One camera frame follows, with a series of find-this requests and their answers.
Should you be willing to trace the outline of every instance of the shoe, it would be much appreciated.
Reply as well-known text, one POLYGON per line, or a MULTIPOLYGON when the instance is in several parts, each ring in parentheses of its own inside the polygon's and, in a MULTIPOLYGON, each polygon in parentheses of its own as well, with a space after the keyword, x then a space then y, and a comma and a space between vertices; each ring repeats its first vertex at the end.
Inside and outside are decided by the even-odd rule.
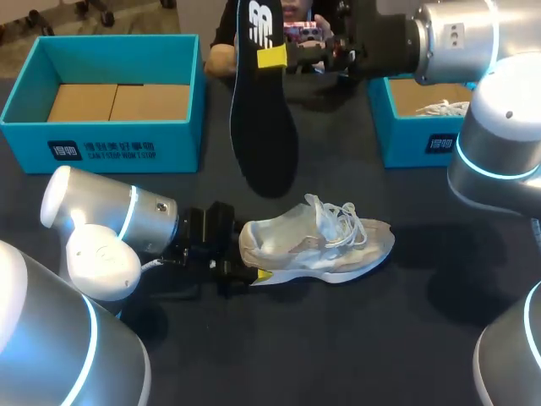
POLYGON ((376 268, 391 252, 391 226, 360 219, 355 206, 323 204, 315 195, 277 218, 247 222, 239 237, 246 266, 267 271, 253 285, 317 277, 344 283, 376 268))

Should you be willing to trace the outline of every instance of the shoe sole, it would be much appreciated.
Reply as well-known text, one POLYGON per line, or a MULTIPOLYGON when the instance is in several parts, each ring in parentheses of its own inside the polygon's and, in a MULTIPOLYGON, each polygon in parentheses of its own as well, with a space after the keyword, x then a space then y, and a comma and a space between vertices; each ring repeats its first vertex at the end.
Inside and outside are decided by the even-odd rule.
POLYGON ((279 283, 286 283, 289 281, 292 281, 293 279, 297 279, 298 277, 315 277, 321 281, 332 283, 332 284, 338 284, 338 283, 345 283, 352 281, 353 279, 357 277, 361 277, 365 273, 368 273, 372 271, 374 268, 376 268, 378 265, 380 265, 389 254, 383 256, 376 262, 372 262, 370 265, 363 266, 362 268, 359 268, 355 271, 351 272, 321 272, 317 273, 315 271, 309 270, 309 269, 287 269, 283 271, 270 271, 272 272, 273 276, 269 279, 265 279, 261 282, 254 282, 251 286, 265 286, 265 285, 277 285, 279 283))

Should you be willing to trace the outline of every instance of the blue box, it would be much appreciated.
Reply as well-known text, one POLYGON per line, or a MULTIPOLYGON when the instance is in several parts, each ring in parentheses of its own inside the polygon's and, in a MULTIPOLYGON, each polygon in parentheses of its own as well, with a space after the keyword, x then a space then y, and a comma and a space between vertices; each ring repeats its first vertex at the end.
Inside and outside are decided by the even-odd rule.
MULTIPOLYGON (((411 80, 411 76, 391 80, 411 80)), ((371 80, 368 92, 385 167, 446 167, 451 162, 464 117, 401 116, 388 78, 371 80)), ((463 89, 463 92, 471 97, 468 90, 463 89)), ((414 102, 414 92, 407 97, 414 102)))
POLYGON ((0 129, 26 173, 65 164, 94 173, 193 173, 204 110, 198 36, 43 36, 15 82, 0 129), (187 117, 48 123, 61 84, 189 85, 187 117))

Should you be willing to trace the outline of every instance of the insole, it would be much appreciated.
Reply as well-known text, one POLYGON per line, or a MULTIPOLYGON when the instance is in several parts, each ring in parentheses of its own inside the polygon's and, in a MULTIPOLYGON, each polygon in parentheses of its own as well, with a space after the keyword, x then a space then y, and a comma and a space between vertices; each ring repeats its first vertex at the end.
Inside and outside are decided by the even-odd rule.
POLYGON ((257 51, 284 43, 280 0, 238 0, 238 65, 230 134, 250 188, 282 197, 298 165, 298 136, 283 91, 282 68, 258 69, 257 51))

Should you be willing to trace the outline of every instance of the white cable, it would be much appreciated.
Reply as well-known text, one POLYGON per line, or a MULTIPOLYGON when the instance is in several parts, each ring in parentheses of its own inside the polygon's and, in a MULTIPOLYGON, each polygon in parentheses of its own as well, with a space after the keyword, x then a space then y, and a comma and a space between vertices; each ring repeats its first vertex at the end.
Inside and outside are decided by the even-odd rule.
POLYGON ((539 220, 537 218, 532 219, 532 229, 535 242, 538 243, 538 247, 541 250, 541 227, 539 226, 539 220))
POLYGON ((153 260, 153 261, 147 262, 141 267, 141 273, 147 272, 149 269, 156 268, 162 265, 163 265, 163 262, 161 260, 153 260))
POLYGON ((419 108, 417 112, 420 113, 420 116, 465 116, 469 107, 468 101, 450 104, 448 100, 444 99, 440 103, 419 108))

